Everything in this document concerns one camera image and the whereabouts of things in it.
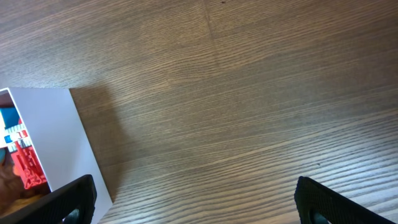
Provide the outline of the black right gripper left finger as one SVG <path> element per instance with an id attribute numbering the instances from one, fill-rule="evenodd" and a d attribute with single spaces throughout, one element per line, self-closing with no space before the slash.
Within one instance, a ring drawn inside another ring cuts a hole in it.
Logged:
<path id="1" fill-rule="evenodd" d="M 38 201 L 1 218 L 6 224 L 90 224 L 97 192 L 93 176 L 83 175 Z"/>

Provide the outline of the brown plush capybara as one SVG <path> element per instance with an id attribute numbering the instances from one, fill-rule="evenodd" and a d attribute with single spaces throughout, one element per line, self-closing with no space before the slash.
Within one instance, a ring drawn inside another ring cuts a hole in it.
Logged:
<path id="1" fill-rule="evenodd" d="M 1 218 L 36 202 L 49 193 L 47 184 L 25 189 L 21 178 L 14 175 L 12 166 L 1 165 Z"/>

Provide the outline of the red toy truck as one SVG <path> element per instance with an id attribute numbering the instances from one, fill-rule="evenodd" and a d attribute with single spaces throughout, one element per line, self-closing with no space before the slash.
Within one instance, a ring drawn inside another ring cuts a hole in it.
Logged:
<path id="1" fill-rule="evenodd" d="M 4 140 L 14 162 L 14 174 L 21 178 L 24 188 L 28 190 L 46 184 L 44 171 L 21 119 L 17 125 L 5 129 Z"/>

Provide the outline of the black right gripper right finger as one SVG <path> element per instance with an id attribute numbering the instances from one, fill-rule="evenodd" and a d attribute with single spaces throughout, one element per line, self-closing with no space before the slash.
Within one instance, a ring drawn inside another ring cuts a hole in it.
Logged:
<path id="1" fill-rule="evenodd" d="M 294 200 L 301 224 L 394 224 L 309 177 L 298 178 Z"/>

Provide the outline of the yellow duck toy blue hat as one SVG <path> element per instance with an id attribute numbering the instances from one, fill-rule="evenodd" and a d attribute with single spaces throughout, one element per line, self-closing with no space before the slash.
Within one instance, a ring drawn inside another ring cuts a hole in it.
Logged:
<path id="1" fill-rule="evenodd" d="M 6 148 L 0 148 L 0 165 L 4 164 L 5 158 L 6 158 Z"/>

